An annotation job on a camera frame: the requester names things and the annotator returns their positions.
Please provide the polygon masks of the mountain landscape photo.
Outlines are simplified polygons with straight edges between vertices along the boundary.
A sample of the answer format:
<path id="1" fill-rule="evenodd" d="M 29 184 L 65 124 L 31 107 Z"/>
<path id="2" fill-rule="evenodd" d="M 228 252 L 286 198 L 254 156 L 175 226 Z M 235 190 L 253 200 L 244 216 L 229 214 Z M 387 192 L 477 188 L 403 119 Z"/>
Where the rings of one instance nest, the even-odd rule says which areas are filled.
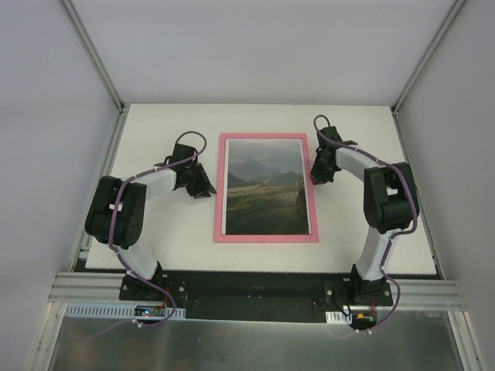
<path id="1" fill-rule="evenodd" d="M 227 138 L 223 236 L 310 236 L 302 136 Z"/>

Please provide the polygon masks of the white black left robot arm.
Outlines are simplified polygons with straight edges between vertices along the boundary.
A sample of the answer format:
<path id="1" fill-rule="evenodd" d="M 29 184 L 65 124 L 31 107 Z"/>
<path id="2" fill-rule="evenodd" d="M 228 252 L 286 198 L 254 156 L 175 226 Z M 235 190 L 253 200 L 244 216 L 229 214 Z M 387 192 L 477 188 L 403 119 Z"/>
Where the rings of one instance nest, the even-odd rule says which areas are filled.
<path id="1" fill-rule="evenodd" d="M 158 261 L 139 242 L 146 203 L 180 188 L 194 199 L 216 194 L 198 161 L 200 154 L 192 146 L 176 143 L 172 154 L 153 168 L 126 180 L 106 175 L 97 185 L 85 231 L 99 243 L 109 246 L 127 275 L 139 279 L 136 290 L 145 300 L 158 299 L 164 285 L 156 277 Z"/>

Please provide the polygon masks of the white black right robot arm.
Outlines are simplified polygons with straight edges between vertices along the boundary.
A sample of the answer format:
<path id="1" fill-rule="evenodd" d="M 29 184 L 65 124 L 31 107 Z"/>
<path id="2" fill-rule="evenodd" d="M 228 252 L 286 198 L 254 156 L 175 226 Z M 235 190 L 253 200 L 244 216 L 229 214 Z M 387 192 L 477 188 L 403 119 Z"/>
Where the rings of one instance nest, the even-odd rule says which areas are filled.
<path id="1" fill-rule="evenodd" d="M 346 303 L 370 305 L 388 289 L 385 271 L 396 239 L 418 227 L 418 197 L 411 166 L 380 160 L 358 148 L 356 142 L 344 141 L 330 124 L 317 128 L 316 134 L 319 146 L 310 172 L 312 184 L 333 182 L 340 171 L 363 182 L 367 237 L 343 295 Z"/>

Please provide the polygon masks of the pink wooden picture frame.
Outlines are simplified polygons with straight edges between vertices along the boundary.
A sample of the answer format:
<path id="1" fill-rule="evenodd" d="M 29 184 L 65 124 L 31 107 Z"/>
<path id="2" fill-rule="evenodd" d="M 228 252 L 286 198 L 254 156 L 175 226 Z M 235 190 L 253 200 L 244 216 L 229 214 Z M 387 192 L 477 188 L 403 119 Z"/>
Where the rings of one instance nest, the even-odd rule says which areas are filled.
<path id="1" fill-rule="evenodd" d="M 224 152 L 227 138 L 249 138 L 261 135 L 276 136 L 302 136 L 304 147 L 304 159 L 306 164 L 306 195 L 310 203 L 310 219 L 312 223 L 312 235 L 310 236 L 223 236 L 220 232 L 222 224 L 223 204 L 223 178 L 224 178 Z M 319 230 L 316 217 L 316 201 L 313 185 L 309 179 L 310 156 L 307 136 L 304 133 L 224 133 L 219 138 L 218 162 L 217 162 L 217 200 L 215 209 L 214 240 L 216 243 L 316 243 L 319 241 Z"/>

